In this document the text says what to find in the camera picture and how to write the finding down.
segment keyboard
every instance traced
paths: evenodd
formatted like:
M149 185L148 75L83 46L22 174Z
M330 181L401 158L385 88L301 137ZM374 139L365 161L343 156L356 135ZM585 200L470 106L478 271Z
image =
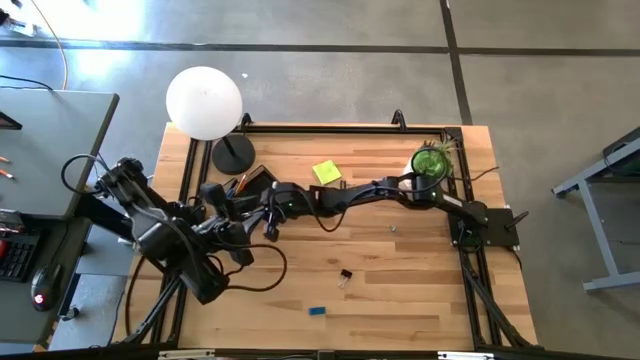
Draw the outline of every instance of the keyboard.
M43 232L0 234L0 281L25 282L36 259Z

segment lamp base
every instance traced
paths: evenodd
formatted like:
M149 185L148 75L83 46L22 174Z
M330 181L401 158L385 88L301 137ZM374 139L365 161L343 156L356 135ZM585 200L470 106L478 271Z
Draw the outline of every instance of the lamp base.
M226 175L238 175L249 170L256 159L251 140L242 135L228 135L220 139L211 150L211 161Z

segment white cable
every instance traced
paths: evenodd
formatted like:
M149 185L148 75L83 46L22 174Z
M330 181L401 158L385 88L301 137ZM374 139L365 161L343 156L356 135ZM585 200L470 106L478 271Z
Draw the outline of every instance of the white cable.
M40 16L42 16L42 20L44 20L44 23L47 24L49 31L51 31L51 34L53 34L53 37L56 39L56 43L58 43L58 48L60 49L60 54L62 55L62 62L64 63L64 81L62 82L62 90L67 90L67 80L69 80L69 65L67 64L67 56L64 54L64 49L62 48L60 39L58 39L58 35L56 35L56 32L53 31L51 24L49 24L47 18L44 16L42 11L40 11L38 4L36 4L36 0L31 0L31 3L36 8L38 13L40 13Z

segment computer mouse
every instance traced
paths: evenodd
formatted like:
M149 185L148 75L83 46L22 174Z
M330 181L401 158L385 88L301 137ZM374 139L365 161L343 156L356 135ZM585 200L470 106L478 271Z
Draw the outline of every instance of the computer mouse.
M45 265L31 280L31 304L38 311L48 311L58 302L62 265Z

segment gray metal stand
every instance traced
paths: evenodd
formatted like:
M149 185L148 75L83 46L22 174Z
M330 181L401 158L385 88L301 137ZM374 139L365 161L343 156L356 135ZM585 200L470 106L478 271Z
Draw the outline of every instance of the gray metal stand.
M640 214L640 178L607 177L610 167L628 160L640 150L640 139L627 144L608 156L607 161L600 160L596 164L580 172L578 175L553 188L552 192L559 198L569 191L580 190L589 220L602 252L609 276L594 279L583 284L589 293L595 290L640 284L640 271L621 273L614 259L610 244L640 245L637 236L637 214Z

